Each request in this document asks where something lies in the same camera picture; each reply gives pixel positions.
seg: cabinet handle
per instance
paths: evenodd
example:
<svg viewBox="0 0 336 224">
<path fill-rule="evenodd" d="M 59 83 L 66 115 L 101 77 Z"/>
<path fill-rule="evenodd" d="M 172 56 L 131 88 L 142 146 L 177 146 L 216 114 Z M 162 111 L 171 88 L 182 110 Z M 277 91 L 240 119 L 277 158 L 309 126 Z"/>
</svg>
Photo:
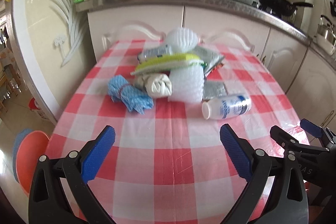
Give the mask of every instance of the cabinet handle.
<svg viewBox="0 0 336 224">
<path fill-rule="evenodd" d="M 324 127 L 324 126 L 327 124 L 329 118 L 330 118 L 333 114 L 334 114 L 334 111 L 332 110 L 332 111 L 330 112 L 330 114 L 329 114 L 329 115 L 324 119 L 324 121 L 322 122 L 321 127 Z"/>
</svg>

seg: floor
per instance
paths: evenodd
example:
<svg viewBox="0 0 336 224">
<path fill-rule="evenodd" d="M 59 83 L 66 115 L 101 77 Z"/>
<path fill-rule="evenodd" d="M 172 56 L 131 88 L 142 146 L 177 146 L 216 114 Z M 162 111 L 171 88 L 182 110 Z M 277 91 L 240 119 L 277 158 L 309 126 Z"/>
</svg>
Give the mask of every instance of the floor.
<svg viewBox="0 0 336 224">
<path fill-rule="evenodd" d="M 36 113 L 31 112 L 28 103 L 32 95 L 28 89 L 21 87 L 18 96 L 4 100 L 7 112 L 0 109 L 0 187 L 18 215 L 28 223 L 28 197 L 13 176 L 12 151 L 16 135 L 25 128 L 41 130 L 51 136 L 54 125 L 42 121 Z"/>
</svg>

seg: white bowl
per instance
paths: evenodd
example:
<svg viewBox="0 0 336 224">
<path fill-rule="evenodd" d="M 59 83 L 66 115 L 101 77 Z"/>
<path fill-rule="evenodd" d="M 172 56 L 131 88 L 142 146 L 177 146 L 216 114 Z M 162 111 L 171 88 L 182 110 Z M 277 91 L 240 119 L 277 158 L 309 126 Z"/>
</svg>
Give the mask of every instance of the white bowl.
<svg viewBox="0 0 336 224">
<path fill-rule="evenodd" d="M 317 44 L 325 50 L 329 55 L 333 55 L 335 52 L 335 46 L 332 45 L 328 40 L 326 40 L 322 35 L 316 35 Z"/>
</svg>

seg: stainless steel countertop edge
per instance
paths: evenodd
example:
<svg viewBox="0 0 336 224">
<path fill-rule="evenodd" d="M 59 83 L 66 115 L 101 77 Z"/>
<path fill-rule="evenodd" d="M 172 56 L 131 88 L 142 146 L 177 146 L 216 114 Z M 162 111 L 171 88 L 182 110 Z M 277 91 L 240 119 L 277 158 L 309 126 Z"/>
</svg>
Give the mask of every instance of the stainless steel countertop edge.
<svg viewBox="0 0 336 224">
<path fill-rule="evenodd" d="M 321 58 L 323 58 L 336 72 L 335 58 L 328 55 L 322 48 L 315 44 L 312 41 L 312 38 L 275 16 L 234 0 L 87 0 L 76 4 L 76 10 L 78 12 L 94 12 L 131 5 L 184 5 L 219 12 L 227 12 L 257 21 L 294 37 L 304 46 L 309 47 Z"/>
</svg>

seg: pot handle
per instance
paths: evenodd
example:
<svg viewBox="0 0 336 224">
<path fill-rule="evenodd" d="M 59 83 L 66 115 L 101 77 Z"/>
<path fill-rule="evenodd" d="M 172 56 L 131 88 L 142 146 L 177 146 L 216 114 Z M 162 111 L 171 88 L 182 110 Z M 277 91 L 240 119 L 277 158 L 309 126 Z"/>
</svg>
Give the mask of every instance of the pot handle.
<svg viewBox="0 0 336 224">
<path fill-rule="evenodd" d="M 300 6 L 300 7 L 309 7 L 309 8 L 313 8 L 314 5 L 308 2 L 294 2 L 293 3 L 294 6 Z"/>
<path fill-rule="evenodd" d="M 331 22 L 331 20 L 329 19 L 329 17 L 327 17 L 325 15 L 321 15 L 321 19 L 322 18 L 325 18 L 331 24 L 331 26 L 334 26 L 334 24 Z"/>
</svg>

